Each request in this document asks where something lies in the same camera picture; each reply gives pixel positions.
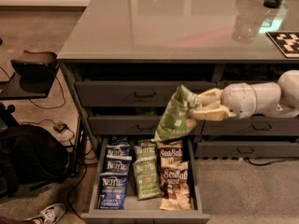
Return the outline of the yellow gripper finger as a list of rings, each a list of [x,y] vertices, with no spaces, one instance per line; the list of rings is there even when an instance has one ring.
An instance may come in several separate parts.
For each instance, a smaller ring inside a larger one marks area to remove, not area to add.
[[[202,105],[209,105],[221,99],[222,90],[214,88],[197,95]]]
[[[193,119],[209,120],[209,121],[221,121],[229,118],[229,112],[224,106],[216,108],[192,108],[188,111],[188,115]]]

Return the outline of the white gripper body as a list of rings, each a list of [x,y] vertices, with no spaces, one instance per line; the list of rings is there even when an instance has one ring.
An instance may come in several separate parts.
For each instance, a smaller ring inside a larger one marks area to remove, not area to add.
[[[249,84],[235,83],[222,90],[221,103],[228,108],[230,118],[245,119],[256,111],[257,98]]]

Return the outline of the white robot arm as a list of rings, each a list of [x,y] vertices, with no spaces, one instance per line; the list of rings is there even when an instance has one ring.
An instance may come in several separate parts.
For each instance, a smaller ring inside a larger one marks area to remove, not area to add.
[[[277,82],[233,83],[197,96],[201,106],[188,114],[199,120],[247,119],[263,115],[273,119],[299,115],[299,71],[283,73]]]

